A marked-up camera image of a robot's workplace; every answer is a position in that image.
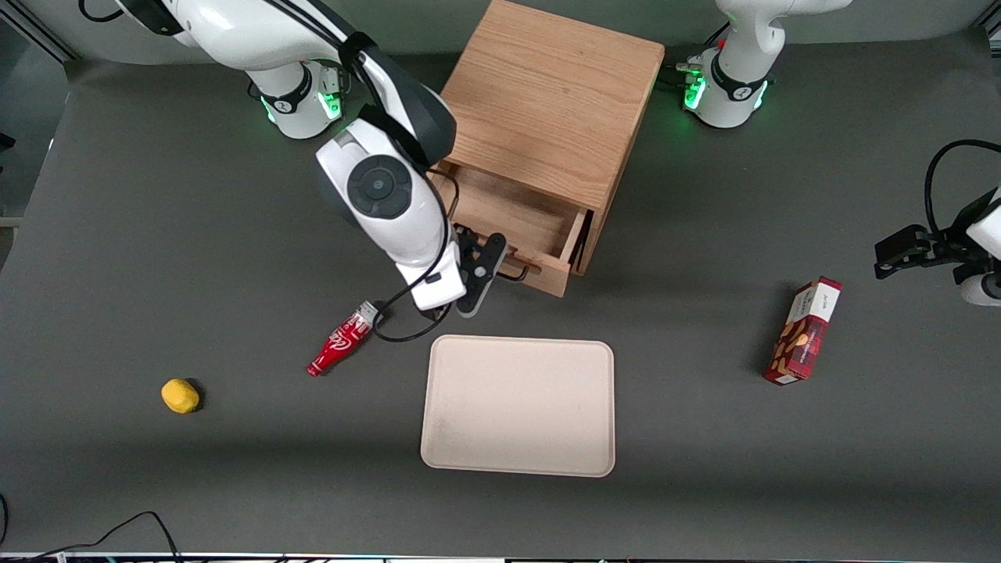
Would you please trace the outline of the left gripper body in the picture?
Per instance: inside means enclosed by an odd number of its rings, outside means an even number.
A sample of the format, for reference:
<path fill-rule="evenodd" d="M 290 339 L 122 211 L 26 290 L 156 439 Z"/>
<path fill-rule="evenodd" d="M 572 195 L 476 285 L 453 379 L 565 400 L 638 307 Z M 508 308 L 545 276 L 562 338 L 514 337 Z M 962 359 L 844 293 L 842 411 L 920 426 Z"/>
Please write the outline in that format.
<path fill-rule="evenodd" d="M 930 254 L 947 256 L 951 264 L 965 266 L 981 266 L 985 261 L 985 252 L 967 235 L 967 229 L 980 217 L 985 210 L 985 195 L 981 195 L 962 207 L 950 227 L 941 229 L 937 224 L 931 189 L 927 188 L 927 221 L 930 229 Z"/>

